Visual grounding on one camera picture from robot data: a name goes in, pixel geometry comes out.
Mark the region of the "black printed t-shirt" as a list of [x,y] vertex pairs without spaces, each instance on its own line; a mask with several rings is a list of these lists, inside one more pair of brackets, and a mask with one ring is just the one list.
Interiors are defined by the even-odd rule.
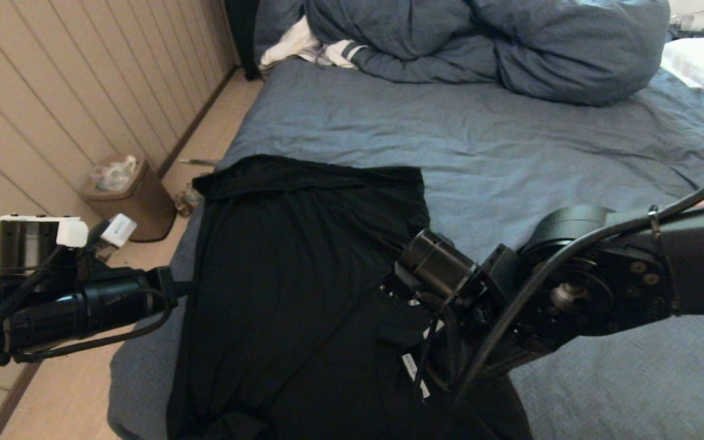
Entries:
[[509,378],[444,431],[435,390],[410,413],[403,355],[431,317],[380,283],[427,227],[418,167],[259,154],[195,179],[204,198],[168,440],[532,440]]

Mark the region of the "green patterned slippers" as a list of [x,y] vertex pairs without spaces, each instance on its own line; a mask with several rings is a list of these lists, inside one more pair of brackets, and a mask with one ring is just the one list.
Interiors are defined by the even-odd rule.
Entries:
[[190,217],[203,199],[203,196],[190,186],[188,189],[179,191],[174,195],[174,206],[179,216],[187,218]]

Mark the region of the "bronze trash bin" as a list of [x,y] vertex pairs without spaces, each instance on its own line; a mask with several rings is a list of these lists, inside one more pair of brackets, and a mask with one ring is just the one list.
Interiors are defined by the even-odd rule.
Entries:
[[[98,165],[109,165],[126,155],[110,156]],[[101,218],[110,219],[123,213],[137,222],[131,241],[154,242],[164,239],[173,226],[177,215],[174,201],[159,176],[147,161],[137,158],[139,165],[135,176],[121,191],[101,191],[87,177],[81,189],[81,197]]]

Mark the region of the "blue bed sheet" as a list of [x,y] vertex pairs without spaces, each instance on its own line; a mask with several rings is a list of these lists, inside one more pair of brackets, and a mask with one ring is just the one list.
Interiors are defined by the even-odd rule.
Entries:
[[[257,153],[418,166],[433,222],[481,257],[568,204],[643,208],[704,183],[704,93],[660,71],[623,102],[579,108],[289,60],[218,168]],[[512,379],[537,440],[702,440],[704,317],[581,338]]]

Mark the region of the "black bedside furniture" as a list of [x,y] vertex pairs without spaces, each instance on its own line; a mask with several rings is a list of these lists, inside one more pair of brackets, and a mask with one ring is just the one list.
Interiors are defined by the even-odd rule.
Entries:
[[237,50],[240,66],[247,81],[260,77],[255,59],[254,36],[260,0],[222,0]]

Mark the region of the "white striped garment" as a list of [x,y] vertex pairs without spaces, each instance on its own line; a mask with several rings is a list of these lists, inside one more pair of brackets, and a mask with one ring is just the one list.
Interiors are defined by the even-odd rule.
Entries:
[[353,59],[368,45],[350,40],[332,44],[319,41],[310,30],[307,17],[303,16],[282,34],[280,40],[263,53],[258,67],[270,70],[286,59],[299,58],[318,66],[336,66],[356,69]]

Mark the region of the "crumpled blue duvet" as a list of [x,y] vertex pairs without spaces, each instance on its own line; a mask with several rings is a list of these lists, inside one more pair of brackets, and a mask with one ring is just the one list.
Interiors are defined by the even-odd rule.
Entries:
[[500,84],[606,106],[659,70],[668,0],[260,0],[255,59],[303,16],[319,41],[368,45],[356,70],[392,83]]

